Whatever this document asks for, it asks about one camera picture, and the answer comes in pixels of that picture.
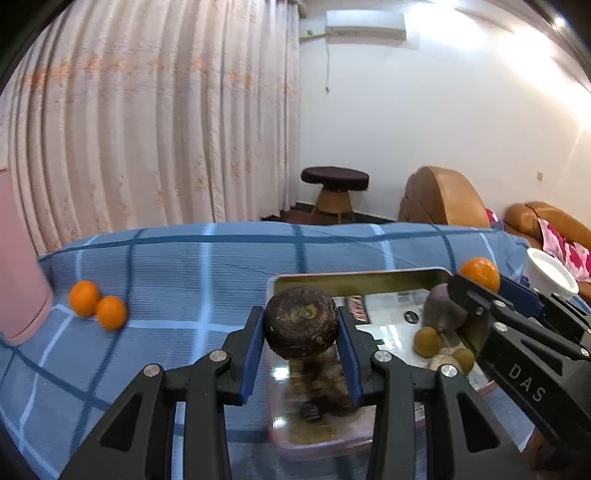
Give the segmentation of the dark round stool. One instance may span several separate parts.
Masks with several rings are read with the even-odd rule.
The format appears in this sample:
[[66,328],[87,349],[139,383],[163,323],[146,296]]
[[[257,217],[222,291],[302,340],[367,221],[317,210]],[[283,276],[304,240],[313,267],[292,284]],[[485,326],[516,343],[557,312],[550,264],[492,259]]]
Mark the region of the dark round stool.
[[338,217],[342,215],[355,217],[351,201],[351,192],[367,191],[370,175],[351,168],[336,166],[313,166],[301,171],[301,181],[305,184],[321,185],[312,213],[322,212]]

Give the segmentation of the blue plaid tablecloth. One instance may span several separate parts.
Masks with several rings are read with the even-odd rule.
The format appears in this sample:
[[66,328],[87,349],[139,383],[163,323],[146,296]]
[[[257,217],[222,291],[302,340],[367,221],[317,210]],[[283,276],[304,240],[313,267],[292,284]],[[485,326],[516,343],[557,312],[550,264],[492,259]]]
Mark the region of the blue plaid tablecloth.
[[[40,260],[49,315],[24,344],[1,348],[1,418],[25,464],[57,478],[124,387],[149,363],[190,364],[221,347],[266,301],[277,275],[442,267],[491,259],[517,278],[526,242],[500,230],[389,223],[190,224],[90,237]],[[127,321],[104,329],[69,307],[93,282],[120,298]]]

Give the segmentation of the white ceramic mug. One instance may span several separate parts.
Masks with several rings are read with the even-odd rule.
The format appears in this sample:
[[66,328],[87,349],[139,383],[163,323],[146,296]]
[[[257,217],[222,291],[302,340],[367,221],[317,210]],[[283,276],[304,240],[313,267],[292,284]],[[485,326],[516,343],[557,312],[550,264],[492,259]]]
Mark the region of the white ceramic mug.
[[555,257],[536,248],[529,248],[526,252],[521,281],[523,285],[547,296],[556,293],[571,298],[579,293],[579,285],[566,267]]

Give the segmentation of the purple passion fruit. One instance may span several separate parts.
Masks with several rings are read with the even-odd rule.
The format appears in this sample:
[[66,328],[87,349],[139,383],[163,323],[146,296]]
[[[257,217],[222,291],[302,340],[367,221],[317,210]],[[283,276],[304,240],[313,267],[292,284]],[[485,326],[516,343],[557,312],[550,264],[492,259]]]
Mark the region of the purple passion fruit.
[[422,324],[439,333],[447,333],[457,330],[465,323],[467,317],[467,312],[451,300],[448,284],[442,283],[435,286],[427,297]]

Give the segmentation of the dark brown round fruit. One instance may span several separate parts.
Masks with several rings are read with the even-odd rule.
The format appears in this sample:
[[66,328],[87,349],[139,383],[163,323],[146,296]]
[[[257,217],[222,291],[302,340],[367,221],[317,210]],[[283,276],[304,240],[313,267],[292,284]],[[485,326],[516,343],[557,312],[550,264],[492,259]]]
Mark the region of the dark brown round fruit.
[[325,353],[339,333],[334,299],[314,287],[288,288],[266,304],[263,334],[274,353],[294,360]]

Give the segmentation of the pink metal tray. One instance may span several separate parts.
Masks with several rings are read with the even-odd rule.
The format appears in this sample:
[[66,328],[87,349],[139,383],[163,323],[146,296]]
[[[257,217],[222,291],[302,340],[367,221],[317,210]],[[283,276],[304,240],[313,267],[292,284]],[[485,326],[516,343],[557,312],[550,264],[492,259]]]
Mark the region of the pink metal tray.
[[332,296],[341,330],[325,353],[269,360],[270,440],[280,455],[308,461],[370,448],[373,400],[384,378],[372,368],[378,350],[408,366],[430,368],[451,359],[464,343],[454,331],[442,333],[443,350],[434,360],[414,350],[430,292],[451,279],[442,267],[280,275],[270,280],[270,296],[311,287]]

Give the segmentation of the orange tangerine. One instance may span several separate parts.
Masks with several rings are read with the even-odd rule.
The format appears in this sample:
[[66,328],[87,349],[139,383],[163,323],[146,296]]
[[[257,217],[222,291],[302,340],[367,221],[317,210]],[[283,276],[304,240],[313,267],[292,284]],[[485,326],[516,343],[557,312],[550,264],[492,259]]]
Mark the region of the orange tangerine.
[[500,290],[500,272],[496,264],[486,257],[467,260],[460,268],[459,273],[494,293],[498,293]]
[[77,316],[89,318],[95,314],[100,291],[93,282],[82,280],[71,288],[68,300],[70,309]]
[[98,323],[106,330],[117,331],[124,327],[127,321],[127,307],[118,297],[102,297],[95,312]]

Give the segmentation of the pink floral curtain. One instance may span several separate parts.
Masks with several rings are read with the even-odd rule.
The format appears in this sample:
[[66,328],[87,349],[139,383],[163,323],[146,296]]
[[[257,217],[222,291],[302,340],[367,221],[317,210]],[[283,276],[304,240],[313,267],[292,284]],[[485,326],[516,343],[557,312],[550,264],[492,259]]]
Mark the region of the pink floral curtain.
[[1,163],[39,254],[294,205],[300,1],[76,1],[1,96]]

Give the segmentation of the white wall air conditioner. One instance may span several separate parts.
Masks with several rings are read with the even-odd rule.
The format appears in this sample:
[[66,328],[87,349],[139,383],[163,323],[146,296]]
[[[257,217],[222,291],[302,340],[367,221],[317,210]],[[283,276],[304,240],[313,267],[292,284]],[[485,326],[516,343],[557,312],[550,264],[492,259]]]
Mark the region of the white wall air conditioner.
[[405,16],[383,10],[328,10],[325,31],[332,37],[407,40]]

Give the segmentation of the small brown-green longan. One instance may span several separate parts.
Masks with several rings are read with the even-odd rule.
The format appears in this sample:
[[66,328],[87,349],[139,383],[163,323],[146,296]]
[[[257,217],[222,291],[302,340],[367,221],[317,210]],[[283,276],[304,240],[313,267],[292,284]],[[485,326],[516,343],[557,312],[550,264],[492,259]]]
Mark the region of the small brown-green longan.
[[476,363],[475,355],[468,348],[460,348],[453,352],[452,356],[458,362],[465,376],[469,375]]
[[444,348],[444,341],[440,333],[432,327],[419,329],[413,342],[414,352],[423,358],[433,358]]

